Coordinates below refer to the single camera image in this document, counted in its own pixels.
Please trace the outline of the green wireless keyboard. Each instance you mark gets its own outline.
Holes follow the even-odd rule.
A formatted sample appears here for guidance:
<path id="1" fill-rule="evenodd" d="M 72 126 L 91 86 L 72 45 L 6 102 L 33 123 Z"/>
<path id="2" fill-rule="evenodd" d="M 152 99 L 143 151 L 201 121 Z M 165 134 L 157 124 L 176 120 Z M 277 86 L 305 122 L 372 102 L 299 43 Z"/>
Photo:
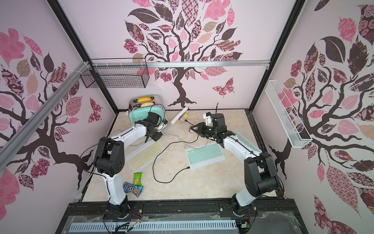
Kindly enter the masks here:
<path id="1" fill-rule="evenodd" d="M 185 151 L 191 169 L 205 167 L 226 159 L 222 147 L 217 143 L 210 143 L 198 149 Z"/>

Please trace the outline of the yellow bread slice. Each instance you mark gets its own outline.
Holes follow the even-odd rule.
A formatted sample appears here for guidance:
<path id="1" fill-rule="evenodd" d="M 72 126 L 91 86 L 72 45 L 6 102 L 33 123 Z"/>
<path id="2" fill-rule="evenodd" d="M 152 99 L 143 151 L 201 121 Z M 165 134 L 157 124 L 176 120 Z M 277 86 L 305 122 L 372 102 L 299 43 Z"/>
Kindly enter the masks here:
<path id="1" fill-rule="evenodd" d="M 151 102 L 152 98 L 151 97 L 139 97 L 137 99 L 137 103 L 146 103 L 146 102 Z"/>

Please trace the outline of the yellow wireless keyboard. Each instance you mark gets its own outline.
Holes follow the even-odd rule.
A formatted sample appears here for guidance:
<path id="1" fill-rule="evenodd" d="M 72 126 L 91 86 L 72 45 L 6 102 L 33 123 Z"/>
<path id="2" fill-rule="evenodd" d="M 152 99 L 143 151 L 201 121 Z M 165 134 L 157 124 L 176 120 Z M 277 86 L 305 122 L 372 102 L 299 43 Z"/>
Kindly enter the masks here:
<path id="1" fill-rule="evenodd" d="M 149 141 L 125 156 L 125 159 L 131 169 L 137 173 L 151 163 L 164 149 L 165 147 L 160 142 Z"/>

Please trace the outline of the mint green toaster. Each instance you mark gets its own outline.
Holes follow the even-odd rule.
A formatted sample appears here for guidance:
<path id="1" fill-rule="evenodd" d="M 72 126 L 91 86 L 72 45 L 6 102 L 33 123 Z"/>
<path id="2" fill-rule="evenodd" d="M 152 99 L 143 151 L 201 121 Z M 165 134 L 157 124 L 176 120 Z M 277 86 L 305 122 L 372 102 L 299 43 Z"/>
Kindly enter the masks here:
<path id="1" fill-rule="evenodd" d="M 158 123 L 166 117 L 165 108 L 159 95 L 145 95 L 145 97 L 151 97 L 152 101 L 137 103 L 139 97 L 130 99 L 129 101 L 128 116 L 132 125 L 135 125 L 137 121 L 146 119 L 149 112 L 156 113 L 160 116 L 161 120 L 159 120 Z"/>

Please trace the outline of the white power strip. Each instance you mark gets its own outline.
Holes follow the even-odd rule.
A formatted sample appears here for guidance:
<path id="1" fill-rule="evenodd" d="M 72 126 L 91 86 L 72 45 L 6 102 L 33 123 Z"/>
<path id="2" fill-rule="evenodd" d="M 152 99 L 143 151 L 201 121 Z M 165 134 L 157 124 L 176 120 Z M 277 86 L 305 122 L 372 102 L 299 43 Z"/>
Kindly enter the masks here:
<path id="1" fill-rule="evenodd" d="M 170 122 L 170 124 L 171 125 L 174 125 L 174 124 L 176 124 L 179 120 L 180 120 L 180 118 L 188 111 L 188 107 L 186 106 L 186 107 L 184 107 L 183 109 L 182 109 L 182 111 L 180 111 L 177 115 L 176 115 L 176 117 Z"/>

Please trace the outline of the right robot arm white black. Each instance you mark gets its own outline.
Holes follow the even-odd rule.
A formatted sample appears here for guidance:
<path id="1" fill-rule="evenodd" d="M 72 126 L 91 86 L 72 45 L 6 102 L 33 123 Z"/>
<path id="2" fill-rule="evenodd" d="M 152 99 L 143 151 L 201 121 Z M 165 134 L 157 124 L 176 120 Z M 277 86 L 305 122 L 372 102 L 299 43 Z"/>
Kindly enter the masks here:
<path id="1" fill-rule="evenodd" d="M 204 122 L 192 125 L 197 135 L 218 143 L 243 162 L 244 188 L 232 198 L 233 212 L 243 216 L 251 204 L 265 193 L 284 191 L 272 156 L 246 146 L 233 131 L 227 129 L 223 114 L 206 113 Z"/>

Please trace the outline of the blue m&m's candy bag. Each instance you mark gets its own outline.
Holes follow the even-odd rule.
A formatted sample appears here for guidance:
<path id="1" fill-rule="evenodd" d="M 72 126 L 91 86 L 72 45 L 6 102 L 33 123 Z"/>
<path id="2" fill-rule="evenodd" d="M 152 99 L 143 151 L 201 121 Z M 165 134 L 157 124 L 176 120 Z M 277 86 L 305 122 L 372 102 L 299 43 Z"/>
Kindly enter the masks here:
<path id="1" fill-rule="evenodd" d="M 142 193 L 143 186 L 124 182 L 123 190 L 125 193 L 132 193 L 138 198 Z"/>

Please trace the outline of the green snack packet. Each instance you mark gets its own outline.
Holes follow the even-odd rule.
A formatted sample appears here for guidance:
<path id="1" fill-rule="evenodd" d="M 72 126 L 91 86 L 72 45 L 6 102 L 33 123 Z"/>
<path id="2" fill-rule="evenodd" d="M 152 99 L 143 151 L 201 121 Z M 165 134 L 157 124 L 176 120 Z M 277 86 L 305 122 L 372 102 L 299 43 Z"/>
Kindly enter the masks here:
<path id="1" fill-rule="evenodd" d="M 137 186 L 142 186 L 141 179 L 142 179 L 142 172 L 134 173 L 133 184 Z"/>

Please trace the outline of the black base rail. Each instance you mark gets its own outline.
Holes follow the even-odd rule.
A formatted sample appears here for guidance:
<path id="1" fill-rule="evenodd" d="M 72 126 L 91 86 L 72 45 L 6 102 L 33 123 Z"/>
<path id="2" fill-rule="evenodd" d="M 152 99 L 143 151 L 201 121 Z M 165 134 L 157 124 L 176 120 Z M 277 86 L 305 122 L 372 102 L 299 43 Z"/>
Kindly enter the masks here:
<path id="1" fill-rule="evenodd" d="M 70 203 L 63 215 L 104 215 L 107 219 L 130 219 L 139 217 L 168 217 L 171 215 L 213 214 L 220 217 L 244 215 L 261 215 L 265 212 L 293 212 L 299 214 L 292 199 L 260 198 L 252 204 L 241 207 L 233 198 L 223 199 L 178 199 L 178 200 L 136 200 L 129 201 L 128 215 L 113 211 L 108 202 Z"/>

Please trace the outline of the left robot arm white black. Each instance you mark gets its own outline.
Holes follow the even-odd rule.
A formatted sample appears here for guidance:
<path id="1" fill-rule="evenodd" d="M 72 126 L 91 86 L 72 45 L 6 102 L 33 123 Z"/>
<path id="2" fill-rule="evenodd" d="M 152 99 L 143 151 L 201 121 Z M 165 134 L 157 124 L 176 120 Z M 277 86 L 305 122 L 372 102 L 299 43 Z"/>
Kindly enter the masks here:
<path id="1" fill-rule="evenodd" d="M 157 129 L 162 121 L 160 115 L 149 112 L 145 119 L 136 121 L 130 129 L 113 137 L 102 137 L 98 142 L 93 163 L 99 175 L 104 177 L 109 211 L 115 217 L 125 218 L 130 211 L 120 175 L 125 165 L 125 149 L 142 137 L 158 141 L 163 135 Z"/>

